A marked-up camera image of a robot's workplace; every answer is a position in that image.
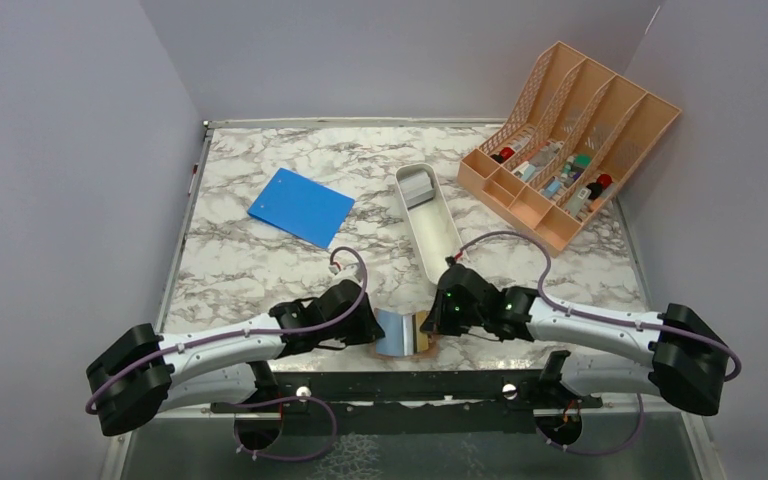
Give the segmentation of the gold credit card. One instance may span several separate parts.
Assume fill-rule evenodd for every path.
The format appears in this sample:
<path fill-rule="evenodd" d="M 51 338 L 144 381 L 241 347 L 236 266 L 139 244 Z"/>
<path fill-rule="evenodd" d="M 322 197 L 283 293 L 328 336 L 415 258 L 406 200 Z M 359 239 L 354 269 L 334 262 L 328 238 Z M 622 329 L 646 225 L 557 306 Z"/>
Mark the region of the gold credit card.
<path fill-rule="evenodd" d="M 426 321 L 427 317 L 427 311 L 419 311 L 412 316 L 412 349 L 415 354 L 426 352 L 432 345 L 430 335 L 422 330 L 422 325 Z"/>

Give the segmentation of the tan leather card holder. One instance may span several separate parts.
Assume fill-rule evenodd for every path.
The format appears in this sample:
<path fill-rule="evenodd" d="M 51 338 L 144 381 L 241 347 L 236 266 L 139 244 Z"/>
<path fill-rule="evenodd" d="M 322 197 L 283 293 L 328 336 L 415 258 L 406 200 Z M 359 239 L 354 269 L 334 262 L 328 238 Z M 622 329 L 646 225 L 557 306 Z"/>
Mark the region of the tan leather card holder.
<path fill-rule="evenodd" d="M 411 320 L 415 313 L 401 314 L 376 309 L 377 321 L 386 333 L 386 336 L 375 341 L 372 352 L 376 356 L 385 358 L 419 359 L 435 357 L 439 353 L 439 348 L 436 339 L 432 335 L 430 335 L 432 345 L 429 350 L 420 354 L 413 352 Z"/>

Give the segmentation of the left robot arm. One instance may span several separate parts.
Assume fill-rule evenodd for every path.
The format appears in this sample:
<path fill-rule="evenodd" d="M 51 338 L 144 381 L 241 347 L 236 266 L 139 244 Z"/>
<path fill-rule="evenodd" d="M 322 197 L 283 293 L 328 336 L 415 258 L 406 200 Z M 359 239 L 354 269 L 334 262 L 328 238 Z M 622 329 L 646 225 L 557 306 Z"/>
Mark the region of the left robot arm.
<path fill-rule="evenodd" d="M 367 293 L 352 280 L 213 330 L 159 334 L 140 324 L 87 367 L 92 394 L 85 410 L 99 419 L 106 436 L 136 430 L 184 406 L 243 403 L 258 411 L 280 392 L 270 361 L 308 353 L 326 341 L 354 346 L 384 336 Z"/>

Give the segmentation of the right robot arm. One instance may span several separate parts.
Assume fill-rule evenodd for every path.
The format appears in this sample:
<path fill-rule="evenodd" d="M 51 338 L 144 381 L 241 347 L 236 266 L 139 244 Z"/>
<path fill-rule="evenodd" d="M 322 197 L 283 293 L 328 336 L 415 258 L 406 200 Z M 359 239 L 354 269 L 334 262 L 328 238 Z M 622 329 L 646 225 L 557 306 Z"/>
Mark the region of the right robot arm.
<path fill-rule="evenodd" d="M 729 357 L 722 340 L 683 305 L 664 313 L 618 312 L 552 299 L 537 289 L 498 289 L 450 266 L 437 284 L 424 333 L 461 336 L 481 327 L 501 341 L 559 342 L 591 349 L 551 353 L 539 398 L 560 407 L 593 394 L 658 396 L 701 416 L 718 414 Z"/>

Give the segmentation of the white oblong plastic tray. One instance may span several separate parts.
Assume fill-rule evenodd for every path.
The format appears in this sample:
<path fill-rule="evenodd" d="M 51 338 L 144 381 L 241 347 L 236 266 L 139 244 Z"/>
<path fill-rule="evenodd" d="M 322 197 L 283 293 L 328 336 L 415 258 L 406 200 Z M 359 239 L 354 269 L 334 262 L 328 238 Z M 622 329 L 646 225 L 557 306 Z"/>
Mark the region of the white oblong plastic tray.
<path fill-rule="evenodd" d="M 431 177 L 435 197 L 408 210 L 398 182 L 418 170 L 425 170 Z M 436 285 L 448 268 L 446 259 L 453 257 L 463 245 L 439 178 L 434 168 L 427 163 L 402 166 L 395 172 L 395 191 L 415 257 L 427 280 Z"/>

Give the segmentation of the blue folder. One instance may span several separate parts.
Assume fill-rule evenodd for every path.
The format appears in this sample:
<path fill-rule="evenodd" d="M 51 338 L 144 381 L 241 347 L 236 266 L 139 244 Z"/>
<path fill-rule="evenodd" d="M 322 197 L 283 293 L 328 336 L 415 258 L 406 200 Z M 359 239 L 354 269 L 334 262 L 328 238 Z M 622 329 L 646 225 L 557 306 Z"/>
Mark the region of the blue folder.
<path fill-rule="evenodd" d="M 328 248 L 355 200 L 292 170 L 280 168 L 247 213 L 319 248 Z"/>

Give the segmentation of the green cap bottle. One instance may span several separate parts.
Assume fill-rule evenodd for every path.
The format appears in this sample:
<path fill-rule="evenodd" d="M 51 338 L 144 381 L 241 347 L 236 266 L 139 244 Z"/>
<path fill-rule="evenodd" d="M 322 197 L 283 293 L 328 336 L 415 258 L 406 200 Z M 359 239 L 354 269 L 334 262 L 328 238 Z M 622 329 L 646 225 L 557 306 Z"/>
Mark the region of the green cap bottle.
<path fill-rule="evenodd" d="M 586 154 L 571 155 L 566 161 L 568 172 L 583 172 L 591 163 L 592 157 Z"/>

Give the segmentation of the red cap bottle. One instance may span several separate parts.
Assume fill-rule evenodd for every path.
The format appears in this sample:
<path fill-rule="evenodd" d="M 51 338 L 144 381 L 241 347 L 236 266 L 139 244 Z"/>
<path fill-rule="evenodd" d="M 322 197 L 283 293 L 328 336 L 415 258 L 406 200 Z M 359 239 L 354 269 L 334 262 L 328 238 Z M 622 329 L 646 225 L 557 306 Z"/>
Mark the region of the red cap bottle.
<path fill-rule="evenodd" d="M 589 190 L 588 199 L 595 200 L 599 198 L 611 185 L 613 177 L 609 174 L 600 174 L 594 181 L 586 185 Z"/>

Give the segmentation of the orange desk organizer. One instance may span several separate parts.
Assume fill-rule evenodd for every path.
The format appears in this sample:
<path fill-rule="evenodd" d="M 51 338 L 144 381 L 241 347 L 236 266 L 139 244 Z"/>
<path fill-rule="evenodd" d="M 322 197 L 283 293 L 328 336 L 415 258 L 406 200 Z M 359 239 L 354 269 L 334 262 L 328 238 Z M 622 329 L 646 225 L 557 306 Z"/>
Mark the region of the orange desk organizer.
<path fill-rule="evenodd" d="M 507 120 L 461 161 L 457 182 L 551 255 L 619 193 L 681 109 L 563 43 L 540 54 Z M 515 154 L 491 158 L 504 147 Z M 592 157 L 583 172 L 567 158 Z M 613 184 L 589 200 L 600 174 Z"/>

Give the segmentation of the black mounting rail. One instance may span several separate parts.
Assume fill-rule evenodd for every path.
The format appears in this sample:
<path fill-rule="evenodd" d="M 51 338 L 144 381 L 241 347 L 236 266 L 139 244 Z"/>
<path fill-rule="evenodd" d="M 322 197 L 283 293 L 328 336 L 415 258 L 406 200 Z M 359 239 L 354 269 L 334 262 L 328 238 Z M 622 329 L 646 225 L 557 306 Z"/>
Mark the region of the black mounting rail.
<path fill-rule="evenodd" d="M 249 400 L 219 400 L 213 413 L 278 413 L 286 427 L 312 429 L 330 416 L 319 406 L 297 400 L 301 387 L 332 409 L 347 430 L 527 430 L 538 410 L 559 411 L 568 404 L 602 407 L 592 396 L 561 393 L 541 372 L 526 370 L 276 372 L 259 382 Z"/>

